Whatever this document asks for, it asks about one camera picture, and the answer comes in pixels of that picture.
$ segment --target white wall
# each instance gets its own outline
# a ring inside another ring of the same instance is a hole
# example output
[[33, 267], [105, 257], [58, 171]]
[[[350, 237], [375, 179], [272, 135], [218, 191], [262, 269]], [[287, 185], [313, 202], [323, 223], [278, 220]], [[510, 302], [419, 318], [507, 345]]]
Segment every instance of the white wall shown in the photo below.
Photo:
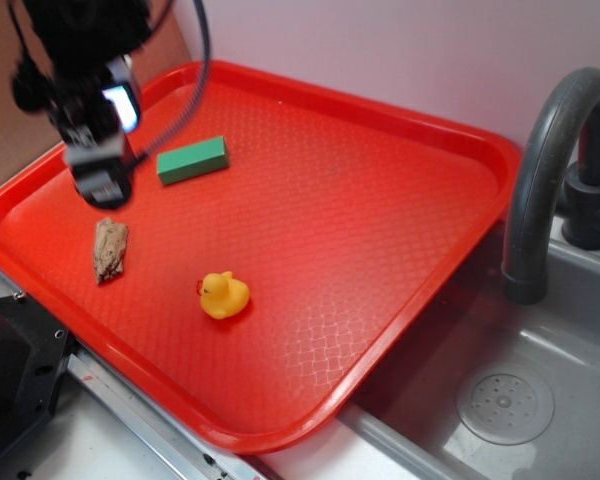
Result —
[[[194, 58], [191, 0], [176, 15]], [[571, 70], [600, 67], [600, 0], [205, 0], [217, 59], [524, 145]]]

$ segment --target metal sink basin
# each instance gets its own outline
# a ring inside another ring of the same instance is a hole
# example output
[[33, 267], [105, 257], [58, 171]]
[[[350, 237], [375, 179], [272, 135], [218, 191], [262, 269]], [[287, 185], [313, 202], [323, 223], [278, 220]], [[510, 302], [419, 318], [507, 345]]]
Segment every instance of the metal sink basin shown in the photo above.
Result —
[[503, 230], [351, 404], [394, 454], [425, 457], [424, 478], [600, 479], [600, 257], [552, 241], [549, 295], [517, 306], [502, 294]]

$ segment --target black bracket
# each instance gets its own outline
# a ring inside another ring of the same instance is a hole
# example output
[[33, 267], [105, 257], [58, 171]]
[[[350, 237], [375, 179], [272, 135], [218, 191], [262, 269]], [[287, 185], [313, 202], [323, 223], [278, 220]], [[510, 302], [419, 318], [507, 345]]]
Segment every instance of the black bracket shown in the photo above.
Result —
[[0, 298], [0, 459], [53, 416], [73, 343], [32, 297]]

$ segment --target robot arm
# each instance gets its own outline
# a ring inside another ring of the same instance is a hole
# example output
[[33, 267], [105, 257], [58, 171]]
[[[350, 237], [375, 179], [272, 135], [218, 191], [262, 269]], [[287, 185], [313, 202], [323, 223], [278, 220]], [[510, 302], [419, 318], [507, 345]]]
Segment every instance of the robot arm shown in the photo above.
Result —
[[[89, 204], [104, 209], [124, 205], [131, 196], [133, 169], [142, 160], [134, 155], [125, 132], [140, 119], [139, 90], [126, 56], [155, 32], [173, 0], [166, 3], [154, 27], [149, 24], [149, 0], [23, 0], [53, 63], [51, 78], [31, 59], [14, 13], [15, 0], [8, 1], [22, 45], [22, 60], [12, 81], [16, 104], [26, 112], [47, 112], [67, 146], [64, 160], [76, 189]], [[200, 97], [209, 41], [201, 0], [194, 3], [206, 32]], [[120, 94], [131, 107], [128, 125], [121, 124], [114, 105]]]

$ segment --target tray rim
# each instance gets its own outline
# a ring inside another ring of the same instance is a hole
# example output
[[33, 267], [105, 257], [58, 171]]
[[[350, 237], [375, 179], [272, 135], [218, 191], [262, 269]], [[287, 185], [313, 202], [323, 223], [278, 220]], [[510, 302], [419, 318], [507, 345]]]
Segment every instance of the tray rim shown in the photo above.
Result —
[[[176, 88], [194, 83], [198, 67], [199, 63], [197, 62], [176, 67], [149, 82], [142, 90], [143, 108], [149, 108], [162, 96]], [[236, 87], [234, 83], [236, 80], [241, 82], [239, 87]], [[465, 234], [447, 253], [446, 258], [459, 260], [452, 262], [451, 266], [448, 262], [441, 262], [408, 299], [398, 314], [372, 340], [352, 367], [345, 372], [335, 388], [305, 417], [277, 431], [257, 434], [233, 431], [215, 413], [200, 405], [199, 402], [193, 408], [187, 401], [190, 396], [182, 387], [161, 376], [161, 372], [148, 361], [143, 360], [139, 364], [137, 359], [133, 359], [134, 351], [125, 344], [124, 340], [112, 335], [110, 331], [106, 330], [109, 337], [105, 338], [106, 336], [101, 335], [98, 326], [88, 322], [82, 322], [80, 328], [72, 328], [76, 336], [83, 340], [89, 348], [202, 438], [237, 453], [259, 454], [279, 450], [300, 441], [336, 415], [338, 409], [346, 402], [366, 374], [415, 321], [418, 313], [425, 308], [428, 301], [460, 266], [491, 226], [499, 218], [502, 218], [513, 189], [520, 152], [510, 141], [485, 130], [227, 62], [213, 62], [211, 81], [230, 83], [236, 88], [248, 89], [250, 92], [272, 98], [286, 98], [285, 95], [288, 96], [290, 92], [293, 92], [294, 95], [300, 92], [302, 101], [294, 102], [297, 106], [311, 110], [314, 110], [316, 106], [328, 108], [337, 111], [339, 118], [347, 121], [351, 121], [347, 116], [355, 112], [357, 114], [354, 123], [372, 127], [375, 130], [378, 130], [378, 118], [382, 118], [386, 124], [385, 128], [380, 130], [394, 135], [399, 131], [401, 137], [420, 143], [426, 142], [417, 140], [415, 137], [425, 133], [439, 141], [436, 143], [436, 147], [485, 164], [493, 172], [499, 187], [498, 194], [491, 204], [476, 218], [471, 228], [466, 230]], [[405, 122], [408, 127], [406, 132], [404, 131]], [[65, 170], [66, 167], [62, 160], [63, 152], [63, 145], [56, 146], [0, 187], [0, 223], [13, 207]], [[35, 272], [28, 270], [22, 262], [10, 256], [9, 252], [1, 247], [0, 269], [43, 303], [57, 318], [75, 318], [75, 316], [84, 317], [86, 315], [79, 306], [72, 302], [67, 304], [62, 301], [66, 295], [54, 285], [46, 282], [44, 278], [35, 275]]]

